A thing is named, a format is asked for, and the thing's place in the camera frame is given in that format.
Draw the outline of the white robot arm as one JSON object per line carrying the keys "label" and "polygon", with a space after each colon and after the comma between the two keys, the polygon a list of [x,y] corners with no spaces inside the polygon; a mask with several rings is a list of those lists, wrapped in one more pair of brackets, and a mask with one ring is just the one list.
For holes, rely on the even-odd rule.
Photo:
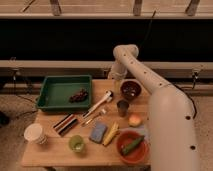
{"label": "white robot arm", "polygon": [[134,44],[117,45],[108,77],[122,80],[130,72],[150,93],[151,171],[201,171],[193,102],[174,84],[138,61],[138,55]]}

